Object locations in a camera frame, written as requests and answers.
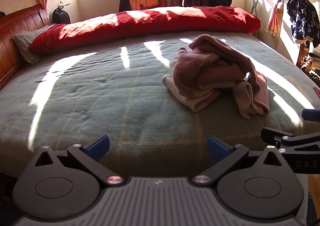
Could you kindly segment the pink and white sweater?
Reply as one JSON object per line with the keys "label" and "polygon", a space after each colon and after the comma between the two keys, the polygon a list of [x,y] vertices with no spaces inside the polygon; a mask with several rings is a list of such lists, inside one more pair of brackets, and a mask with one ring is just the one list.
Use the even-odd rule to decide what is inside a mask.
{"label": "pink and white sweater", "polygon": [[222,89],[231,90],[245,119],[269,112],[267,78],[248,57],[217,37],[198,36],[189,49],[179,49],[169,66],[171,74],[162,77],[162,84],[193,112],[206,108]]}

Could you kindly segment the folded clothes stack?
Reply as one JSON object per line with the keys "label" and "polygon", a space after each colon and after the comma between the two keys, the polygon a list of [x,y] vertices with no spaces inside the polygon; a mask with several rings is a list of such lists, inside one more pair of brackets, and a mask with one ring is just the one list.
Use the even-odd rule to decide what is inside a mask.
{"label": "folded clothes stack", "polygon": [[315,80],[319,80],[320,75],[320,58],[319,52],[313,51],[303,57],[302,67],[300,68],[307,75]]}

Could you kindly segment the wooden chair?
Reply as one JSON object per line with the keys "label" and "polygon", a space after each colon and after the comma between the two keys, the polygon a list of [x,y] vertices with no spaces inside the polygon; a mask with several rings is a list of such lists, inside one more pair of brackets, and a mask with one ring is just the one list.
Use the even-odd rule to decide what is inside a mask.
{"label": "wooden chair", "polygon": [[310,71],[319,72],[319,52],[309,52],[310,43],[307,41],[300,44],[299,55],[296,65],[305,73]]}

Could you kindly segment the green plaid bed blanket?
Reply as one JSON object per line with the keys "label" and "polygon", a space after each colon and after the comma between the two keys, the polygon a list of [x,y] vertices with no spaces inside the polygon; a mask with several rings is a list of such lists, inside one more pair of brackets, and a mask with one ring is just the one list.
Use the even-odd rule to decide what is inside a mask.
{"label": "green plaid bed blanket", "polygon": [[20,71],[1,90],[1,172],[19,177],[41,146],[65,150],[101,134],[110,138],[100,161],[123,176],[194,175],[213,164],[206,139],[261,150],[261,129],[295,135],[319,132],[304,121],[318,109],[315,84],[293,63],[253,36],[216,36],[247,56],[267,78],[270,112],[242,118],[231,93],[192,112],[161,82],[169,62],[197,32],[160,34],[83,47]]}

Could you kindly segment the navy star-patterned garment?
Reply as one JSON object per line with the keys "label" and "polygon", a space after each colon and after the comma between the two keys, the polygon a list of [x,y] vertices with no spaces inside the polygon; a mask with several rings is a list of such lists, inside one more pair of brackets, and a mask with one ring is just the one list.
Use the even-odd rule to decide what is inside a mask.
{"label": "navy star-patterned garment", "polygon": [[291,21],[291,33],[296,43],[312,42],[319,46],[319,17],[308,0],[288,0],[287,13]]}

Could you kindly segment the red duvet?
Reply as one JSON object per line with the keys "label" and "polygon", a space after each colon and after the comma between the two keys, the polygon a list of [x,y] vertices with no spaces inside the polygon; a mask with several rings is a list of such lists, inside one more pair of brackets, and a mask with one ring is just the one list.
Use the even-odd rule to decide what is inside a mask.
{"label": "red duvet", "polygon": [[158,7],[112,13],[72,24],[56,24],[30,45],[32,54],[46,56],[118,39],[183,31],[253,33],[258,17],[240,7]]}

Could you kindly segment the grey pillow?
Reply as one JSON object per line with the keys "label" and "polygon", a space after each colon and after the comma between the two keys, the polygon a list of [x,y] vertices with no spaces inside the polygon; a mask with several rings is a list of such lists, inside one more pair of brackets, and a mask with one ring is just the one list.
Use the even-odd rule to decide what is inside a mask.
{"label": "grey pillow", "polygon": [[20,54],[22,57],[28,62],[30,65],[34,66],[38,64],[42,58],[38,55],[32,54],[30,51],[30,46],[32,42],[43,32],[47,31],[51,27],[53,27],[54,24],[48,24],[40,29],[14,34],[11,38],[14,40],[16,46],[18,47],[18,50],[20,51]]}

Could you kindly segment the black backpack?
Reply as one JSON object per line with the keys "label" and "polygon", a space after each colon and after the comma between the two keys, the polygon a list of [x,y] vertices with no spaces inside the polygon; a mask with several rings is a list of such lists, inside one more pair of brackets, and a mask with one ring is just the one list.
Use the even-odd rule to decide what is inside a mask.
{"label": "black backpack", "polygon": [[65,6],[60,4],[52,13],[53,24],[70,24],[71,19],[69,14],[64,10]]}

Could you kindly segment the wooden headboard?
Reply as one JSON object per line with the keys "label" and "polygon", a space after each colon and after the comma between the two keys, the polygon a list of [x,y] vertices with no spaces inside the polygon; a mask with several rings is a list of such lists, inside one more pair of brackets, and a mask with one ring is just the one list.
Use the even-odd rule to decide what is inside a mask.
{"label": "wooden headboard", "polygon": [[0,24],[0,87],[3,88],[26,64],[12,36],[38,30],[49,24],[42,5],[28,7],[1,18]]}

